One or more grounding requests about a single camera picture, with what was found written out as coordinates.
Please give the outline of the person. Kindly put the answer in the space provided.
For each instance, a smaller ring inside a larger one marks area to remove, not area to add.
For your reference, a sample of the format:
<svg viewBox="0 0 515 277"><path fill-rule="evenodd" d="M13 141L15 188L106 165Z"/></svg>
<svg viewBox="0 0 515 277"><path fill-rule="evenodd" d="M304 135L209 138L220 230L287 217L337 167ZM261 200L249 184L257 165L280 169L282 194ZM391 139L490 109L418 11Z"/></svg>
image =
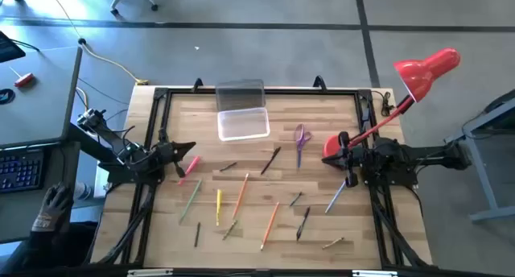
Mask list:
<svg viewBox="0 0 515 277"><path fill-rule="evenodd" d="M97 222L72 222L65 232L31 233L10 256L12 271L76 267L86 259Z"/></svg>

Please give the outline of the silver metal bracket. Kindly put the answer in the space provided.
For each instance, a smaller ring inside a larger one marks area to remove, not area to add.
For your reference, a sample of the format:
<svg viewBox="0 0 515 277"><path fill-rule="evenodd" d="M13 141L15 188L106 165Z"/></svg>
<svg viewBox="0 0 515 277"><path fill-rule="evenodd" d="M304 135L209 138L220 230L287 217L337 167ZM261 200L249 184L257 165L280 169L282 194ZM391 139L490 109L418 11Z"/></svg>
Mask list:
<svg viewBox="0 0 515 277"><path fill-rule="evenodd" d="M129 270L126 277L165 277L173 275L173 269L138 269Z"/></svg>
<svg viewBox="0 0 515 277"><path fill-rule="evenodd" d="M352 277L398 277L396 271L353 270Z"/></svg>

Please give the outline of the red desk lamp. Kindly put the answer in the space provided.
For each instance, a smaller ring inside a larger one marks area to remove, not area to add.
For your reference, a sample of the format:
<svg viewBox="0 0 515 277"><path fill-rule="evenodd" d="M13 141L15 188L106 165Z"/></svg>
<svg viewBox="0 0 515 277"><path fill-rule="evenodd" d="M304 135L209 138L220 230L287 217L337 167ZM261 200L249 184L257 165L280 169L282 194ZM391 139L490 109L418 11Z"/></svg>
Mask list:
<svg viewBox="0 0 515 277"><path fill-rule="evenodd" d="M404 114L414 103L419 103L431 90L433 83L441 76L456 68L461 55L455 48L443 48L423 60L400 60L393 63L408 94L387 118L372 126L370 130L358 134L350 140L348 148L356 147L372 133L378 132L387 123Z"/></svg>

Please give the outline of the black tablet screen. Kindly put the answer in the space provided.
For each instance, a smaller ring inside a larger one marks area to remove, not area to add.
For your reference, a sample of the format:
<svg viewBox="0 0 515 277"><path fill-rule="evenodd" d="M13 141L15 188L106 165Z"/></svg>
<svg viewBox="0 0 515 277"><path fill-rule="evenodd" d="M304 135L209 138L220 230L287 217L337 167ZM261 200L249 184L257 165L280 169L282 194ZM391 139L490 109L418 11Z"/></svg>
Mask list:
<svg viewBox="0 0 515 277"><path fill-rule="evenodd" d="M0 63L16 60L25 55L24 50L0 31Z"/></svg>

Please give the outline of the grey side table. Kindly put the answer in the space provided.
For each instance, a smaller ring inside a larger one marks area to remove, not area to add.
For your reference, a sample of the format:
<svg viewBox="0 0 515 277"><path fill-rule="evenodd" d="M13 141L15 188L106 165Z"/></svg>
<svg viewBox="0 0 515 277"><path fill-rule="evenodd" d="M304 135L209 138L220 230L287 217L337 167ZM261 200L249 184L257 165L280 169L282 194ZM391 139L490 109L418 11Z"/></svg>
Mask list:
<svg viewBox="0 0 515 277"><path fill-rule="evenodd" d="M491 101L445 141L468 149L488 202L486 210L469 216L471 221L515 217L515 89Z"/></svg>

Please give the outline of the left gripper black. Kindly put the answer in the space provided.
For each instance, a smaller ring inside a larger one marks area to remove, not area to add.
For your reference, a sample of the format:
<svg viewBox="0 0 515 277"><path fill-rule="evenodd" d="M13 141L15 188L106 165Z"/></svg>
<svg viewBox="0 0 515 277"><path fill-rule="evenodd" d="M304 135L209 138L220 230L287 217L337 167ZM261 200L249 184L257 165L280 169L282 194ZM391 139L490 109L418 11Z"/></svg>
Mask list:
<svg viewBox="0 0 515 277"><path fill-rule="evenodd" d="M176 173L179 177L185 176L184 170L180 167L179 162L184 156L196 145L196 142L177 143L169 141L166 132L159 132L159 140L156 144L156 150L159 152L159 158L163 165L173 163Z"/></svg>

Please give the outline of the pink marker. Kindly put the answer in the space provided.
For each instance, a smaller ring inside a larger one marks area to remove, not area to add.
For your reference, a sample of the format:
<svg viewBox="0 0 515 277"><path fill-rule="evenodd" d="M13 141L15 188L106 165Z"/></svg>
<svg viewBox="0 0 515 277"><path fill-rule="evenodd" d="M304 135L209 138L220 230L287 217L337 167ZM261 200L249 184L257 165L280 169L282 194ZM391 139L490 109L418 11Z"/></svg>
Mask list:
<svg viewBox="0 0 515 277"><path fill-rule="evenodd" d="M189 164L189 166L187 167L187 170L185 171L185 176L181 177L179 179L179 182L178 182L178 185L181 186L185 180L188 178L188 176L192 173L192 171L194 170L194 168L196 167L196 165L198 164L198 162L200 161L200 157L199 156L196 156Z"/></svg>

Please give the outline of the black rubber grip pen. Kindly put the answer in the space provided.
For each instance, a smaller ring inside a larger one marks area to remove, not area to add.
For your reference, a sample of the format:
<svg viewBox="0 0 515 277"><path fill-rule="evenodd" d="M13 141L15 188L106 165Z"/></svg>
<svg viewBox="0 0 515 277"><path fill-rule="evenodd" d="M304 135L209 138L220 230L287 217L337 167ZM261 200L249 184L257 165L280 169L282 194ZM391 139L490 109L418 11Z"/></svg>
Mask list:
<svg viewBox="0 0 515 277"><path fill-rule="evenodd" d="M302 219L302 221L301 221L301 223L300 223L300 225L299 225L299 227L298 227L298 229L297 229L297 232L296 232L296 239L295 239L295 240L296 240L297 242L299 241L299 239L300 239L300 238L301 238L301 236L302 236L303 229L304 229L304 226L305 226L305 224L306 224L307 218L308 218L308 216L309 216L309 214L310 214L310 211L311 211L311 206L308 206L308 207L306 208L306 210L305 210L304 214L303 214L303 219Z"/></svg>

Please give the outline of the grey office desk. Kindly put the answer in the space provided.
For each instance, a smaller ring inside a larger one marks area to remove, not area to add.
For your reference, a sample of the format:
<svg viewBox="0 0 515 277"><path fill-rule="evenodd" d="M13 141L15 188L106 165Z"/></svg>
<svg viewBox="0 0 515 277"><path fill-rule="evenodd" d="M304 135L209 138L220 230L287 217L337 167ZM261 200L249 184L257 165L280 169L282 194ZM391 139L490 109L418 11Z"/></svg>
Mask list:
<svg viewBox="0 0 515 277"><path fill-rule="evenodd" d="M0 194L0 244L28 238L46 191L61 183L75 185L79 144L67 140L71 126L82 51L65 48L32 52L0 64L0 89L12 89L15 99L0 105L0 151L43 149L43 187ZM35 79L21 88L18 77Z"/></svg>

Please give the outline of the orange pencil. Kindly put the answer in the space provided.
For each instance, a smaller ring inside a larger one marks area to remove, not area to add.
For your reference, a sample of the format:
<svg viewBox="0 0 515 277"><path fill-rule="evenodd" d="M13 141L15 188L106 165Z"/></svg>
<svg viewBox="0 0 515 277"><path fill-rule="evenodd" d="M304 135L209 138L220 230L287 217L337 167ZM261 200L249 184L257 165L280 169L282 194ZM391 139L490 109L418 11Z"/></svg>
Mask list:
<svg viewBox="0 0 515 277"><path fill-rule="evenodd" d="M233 220L236 220L237 212L238 212L238 209L240 208L241 201L242 201L243 195L245 193L245 188L246 188L246 185L247 185L247 182L248 182L248 178L249 178L249 173L246 173L245 174L245 179L243 181L243 184L242 184L241 189L240 189L239 194L238 194L238 198L237 198L237 202L236 202L235 208L233 210L233 215L232 215L232 219Z"/></svg>
<svg viewBox="0 0 515 277"><path fill-rule="evenodd" d="M262 239L262 243L261 243L261 246L260 246L260 251L264 250L264 247L265 247L266 242L268 240L268 237L270 235L270 231L272 230L272 227L273 227L273 224L274 224L274 219L276 217L276 214L277 214L279 206L280 206L280 202L277 202L275 204L275 206L274 206L274 210L273 210L273 212L271 214L271 217L269 219L268 225L266 227L265 234L264 234L263 239Z"/></svg>

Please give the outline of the person's hand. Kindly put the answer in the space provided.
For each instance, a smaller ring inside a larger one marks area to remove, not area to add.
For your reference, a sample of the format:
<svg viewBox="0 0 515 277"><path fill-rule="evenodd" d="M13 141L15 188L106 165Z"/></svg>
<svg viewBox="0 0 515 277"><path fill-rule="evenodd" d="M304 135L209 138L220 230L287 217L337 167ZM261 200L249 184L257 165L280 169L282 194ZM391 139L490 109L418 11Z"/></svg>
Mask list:
<svg viewBox="0 0 515 277"><path fill-rule="evenodd" d="M65 184L51 186L43 198L31 231L35 233L55 233L60 230L72 205L72 190L69 186Z"/></svg>

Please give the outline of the silver blue pen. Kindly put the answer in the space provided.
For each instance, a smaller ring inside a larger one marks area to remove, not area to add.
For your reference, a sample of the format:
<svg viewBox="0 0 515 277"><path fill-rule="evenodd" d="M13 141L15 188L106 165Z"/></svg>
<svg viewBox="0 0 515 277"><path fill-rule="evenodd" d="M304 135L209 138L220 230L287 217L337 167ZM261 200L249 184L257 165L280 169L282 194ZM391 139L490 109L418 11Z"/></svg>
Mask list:
<svg viewBox="0 0 515 277"><path fill-rule="evenodd" d="M338 188L338 190L336 191L335 195L333 196L333 198L331 199L331 201L329 202L327 208L325 209L324 213L327 214L329 213L329 211L332 209L333 205L336 203L338 197L340 196L340 194L342 193L342 191L344 190L344 188L346 187L346 181L344 181L342 183L342 185Z"/></svg>

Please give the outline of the red handled screwdriver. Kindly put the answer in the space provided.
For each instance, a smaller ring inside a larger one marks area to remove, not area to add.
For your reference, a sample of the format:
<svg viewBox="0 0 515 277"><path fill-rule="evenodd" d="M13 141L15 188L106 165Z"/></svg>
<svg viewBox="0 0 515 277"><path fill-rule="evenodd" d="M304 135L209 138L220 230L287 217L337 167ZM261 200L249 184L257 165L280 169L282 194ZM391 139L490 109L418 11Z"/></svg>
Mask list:
<svg viewBox="0 0 515 277"><path fill-rule="evenodd" d="M16 88L21 88L25 85L28 85L35 79L34 74L31 72L21 75L18 72L16 72L12 67L10 67L10 70L18 77L18 79L14 82L14 87Z"/></svg>

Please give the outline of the green pencil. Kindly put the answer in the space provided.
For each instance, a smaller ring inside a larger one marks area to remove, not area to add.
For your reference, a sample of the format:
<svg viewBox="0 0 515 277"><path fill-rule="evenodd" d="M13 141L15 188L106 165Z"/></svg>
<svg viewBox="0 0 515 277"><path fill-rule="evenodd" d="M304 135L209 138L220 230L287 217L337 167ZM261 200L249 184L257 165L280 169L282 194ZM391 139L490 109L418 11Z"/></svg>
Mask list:
<svg viewBox="0 0 515 277"><path fill-rule="evenodd" d="M192 194L190 195L190 198L189 198L188 202L186 203L186 205L184 207L183 212L180 215L179 223L181 223L183 221L183 219L185 218L185 216L187 214L187 211L189 210L190 206L192 205L192 202L194 201L194 199L196 197L196 194L200 190L200 187L201 187L202 183L203 183L203 180L199 180L197 185L195 186Z"/></svg>

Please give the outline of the clear plastic supply box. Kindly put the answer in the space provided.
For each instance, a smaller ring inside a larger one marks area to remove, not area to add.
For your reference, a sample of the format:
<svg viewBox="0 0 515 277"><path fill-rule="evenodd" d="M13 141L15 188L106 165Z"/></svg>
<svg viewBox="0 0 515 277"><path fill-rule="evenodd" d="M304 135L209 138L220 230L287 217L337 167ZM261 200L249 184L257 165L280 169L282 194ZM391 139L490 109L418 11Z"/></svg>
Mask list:
<svg viewBox="0 0 515 277"><path fill-rule="evenodd" d="M264 107L221 111L217 114L217 128L223 142L268 137L268 111Z"/></svg>

